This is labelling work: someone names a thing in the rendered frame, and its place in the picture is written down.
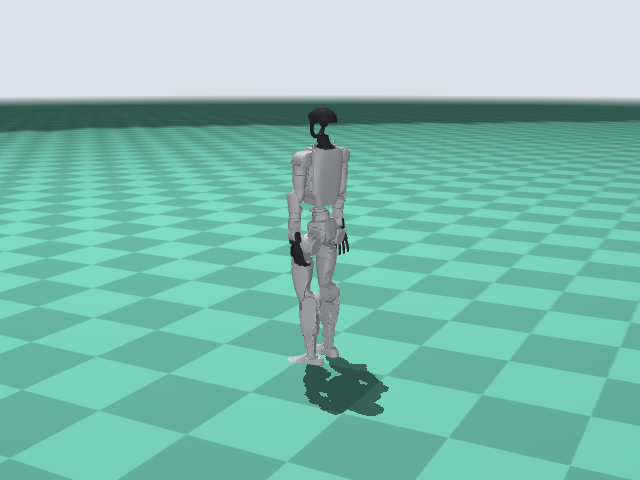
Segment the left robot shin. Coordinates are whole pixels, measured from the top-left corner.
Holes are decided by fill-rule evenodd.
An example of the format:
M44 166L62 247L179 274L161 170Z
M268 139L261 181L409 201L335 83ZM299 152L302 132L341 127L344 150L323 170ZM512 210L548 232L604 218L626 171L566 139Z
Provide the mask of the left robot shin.
M303 299L302 305L299 301L299 315L301 331L306 348L306 358L314 359L316 355L316 340L320 329L321 313L317 310L317 301L311 296ZM308 347L308 352L307 352ZM313 358L311 358L311 356Z

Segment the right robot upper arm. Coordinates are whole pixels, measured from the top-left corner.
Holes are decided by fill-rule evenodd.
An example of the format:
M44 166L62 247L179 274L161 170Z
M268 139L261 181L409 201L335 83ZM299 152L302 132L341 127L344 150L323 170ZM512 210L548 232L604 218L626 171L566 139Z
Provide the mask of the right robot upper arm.
M340 147L343 154L343 162L342 162L342 174L341 174L341 185L340 191L338 195L345 193L346 191L346 182L347 182L347 172L348 172L348 161L350 158L350 152L348 149Z

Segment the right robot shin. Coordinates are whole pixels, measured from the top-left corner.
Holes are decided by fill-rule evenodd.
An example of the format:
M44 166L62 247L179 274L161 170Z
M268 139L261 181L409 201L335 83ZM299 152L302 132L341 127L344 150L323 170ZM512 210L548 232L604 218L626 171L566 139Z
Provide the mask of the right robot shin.
M334 283L335 284L335 283ZM330 349L330 345L334 346L334 331L335 325L338 321L338 313L339 313L339 295L340 289L337 284L335 284L338 288L338 297L333 301L324 301L322 299L322 305L319 308L321 313L320 320L322 323L322 331L324 338L324 345L326 349ZM326 342L326 344L325 344Z

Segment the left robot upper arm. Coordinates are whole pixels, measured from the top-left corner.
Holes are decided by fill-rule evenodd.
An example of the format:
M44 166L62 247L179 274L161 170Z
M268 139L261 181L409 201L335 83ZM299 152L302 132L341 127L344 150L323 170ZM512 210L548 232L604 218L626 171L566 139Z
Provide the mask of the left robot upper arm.
M307 169L312 163L313 152L310 150L296 152L292 157L294 190L298 195L299 203L304 199ZM287 199L287 196L286 196Z

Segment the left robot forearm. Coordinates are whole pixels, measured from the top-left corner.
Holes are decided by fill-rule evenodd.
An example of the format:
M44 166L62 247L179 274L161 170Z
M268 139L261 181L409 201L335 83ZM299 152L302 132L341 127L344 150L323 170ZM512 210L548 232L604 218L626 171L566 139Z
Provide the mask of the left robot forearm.
M295 192L289 192L287 194L288 203L288 238L291 241L295 241L295 233L299 232L301 236L301 213L302 207L299 206L298 195Z

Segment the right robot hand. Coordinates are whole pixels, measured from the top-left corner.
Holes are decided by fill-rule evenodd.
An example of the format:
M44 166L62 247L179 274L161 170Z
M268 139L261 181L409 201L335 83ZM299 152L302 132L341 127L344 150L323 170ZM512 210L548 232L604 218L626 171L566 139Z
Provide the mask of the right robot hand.
M343 219L343 218L342 218L342 223L343 223L343 226L341 226L340 228L344 229L344 228L345 228L345 224L344 224L344 219ZM343 239L343 241L342 241L343 254L345 254L345 244L344 244L344 241L345 241L345 243L346 243L347 252L349 252L349 245L348 245L348 241L347 241L347 234L346 234L346 233L345 233L345 237L344 237L344 239ZM336 245L336 244L335 244L335 246L337 247L337 245ZM339 245L338 245L338 247L339 247L339 255L341 255L341 244L339 244ZM336 249L337 249L337 248L336 248Z

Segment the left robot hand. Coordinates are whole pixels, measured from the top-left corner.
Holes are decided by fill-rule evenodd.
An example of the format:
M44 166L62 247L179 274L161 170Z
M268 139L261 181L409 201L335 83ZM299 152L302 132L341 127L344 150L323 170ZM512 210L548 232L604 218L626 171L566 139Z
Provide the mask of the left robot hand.
M303 257L303 252L302 249L300 247L301 243L301 236L299 232L295 233L295 241L291 241L289 240L289 243L292 244L291 245L291 257L293 256L294 262L295 264L298 264L299 266L309 266L311 265L311 263L307 263Z

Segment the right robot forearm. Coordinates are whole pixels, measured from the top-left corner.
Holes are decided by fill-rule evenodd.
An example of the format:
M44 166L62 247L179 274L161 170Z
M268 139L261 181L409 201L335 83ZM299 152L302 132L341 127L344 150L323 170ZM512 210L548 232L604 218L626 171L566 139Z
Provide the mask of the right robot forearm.
M338 195L336 199L336 203L332 205L332 217L335 218L337 226L343 226L342 218L343 218L343 209L344 203L346 201L346 191L345 193Z

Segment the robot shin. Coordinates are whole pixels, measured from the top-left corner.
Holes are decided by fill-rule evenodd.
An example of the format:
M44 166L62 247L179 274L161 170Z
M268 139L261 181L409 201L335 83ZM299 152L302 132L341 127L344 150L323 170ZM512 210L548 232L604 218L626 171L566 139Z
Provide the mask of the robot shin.
M335 283L334 283L335 284ZM322 323L322 331L324 338L324 345L326 349L330 349L330 345L334 346L334 331L335 325L338 321L338 313L339 313L339 295L340 289L337 284L335 284L338 288L338 297L333 301L324 301L322 299L322 305L319 308L321 313L320 320ZM326 342L326 344L325 344Z
M302 305L299 301L299 315L301 331L306 348L306 358L314 359L316 355L316 340L320 329L321 313L317 310L317 301L311 296L303 299ZM307 352L308 347L308 352ZM311 356L313 358L311 358Z

